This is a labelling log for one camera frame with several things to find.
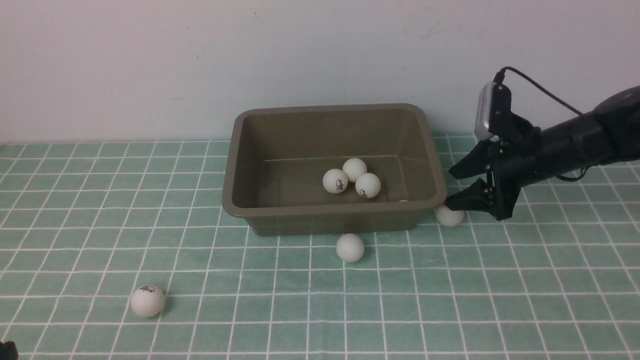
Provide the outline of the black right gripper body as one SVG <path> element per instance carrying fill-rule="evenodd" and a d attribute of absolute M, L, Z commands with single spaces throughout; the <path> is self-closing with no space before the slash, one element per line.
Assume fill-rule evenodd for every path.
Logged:
<path fill-rule="evenodd" d="M 490 145 L 487 166 L 492 175 L 489 209 L 496 220 L 509 219 L 521 189 L 558 178 L 578 182 L 608 158 L 608 133 L 593 117 L 581 116 L 546 130 L 534 129 L 517 147 L 505 140 Z"/>

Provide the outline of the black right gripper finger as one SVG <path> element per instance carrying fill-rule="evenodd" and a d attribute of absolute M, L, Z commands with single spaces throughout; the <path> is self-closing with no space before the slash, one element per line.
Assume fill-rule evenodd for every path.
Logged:
<path fill-rule="evenodd" d="M 451 211 L 490 214 L 493 208 L 493 186 L 478 178 L 466 189 L 450 194 L 445 200 L 445 206 Z"/>
<path fill-rule="evenodd" d="M 479 141 L 466 156 L 450 167 L 448 173 L 457 179 L 468 179 L 481 174 L 492 175 L 490 150 L 494 146 L 492 140 Z"/>

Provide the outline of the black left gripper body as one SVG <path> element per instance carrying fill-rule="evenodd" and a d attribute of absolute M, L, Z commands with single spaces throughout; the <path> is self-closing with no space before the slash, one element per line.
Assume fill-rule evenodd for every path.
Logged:
<path fill-rule="evenodd" d="M 18 347 L 14 341 L 0 342 L 0 360 L 18 360 Z"/>

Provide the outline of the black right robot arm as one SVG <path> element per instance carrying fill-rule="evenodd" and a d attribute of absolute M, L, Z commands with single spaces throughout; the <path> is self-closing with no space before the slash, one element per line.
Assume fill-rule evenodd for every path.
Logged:
<path fill-rule="evenodd" d="M 489 82 L 478 98 L 478 143 L 449 169 L 457 180 L 476 177 L 451 194 L 453 211 L 509 219 L 521 189 L 572 171 L 639 159 L 639 88 L 629 88 L 592 111 L 540 129 L 511 110 L 507 86 Z"/>

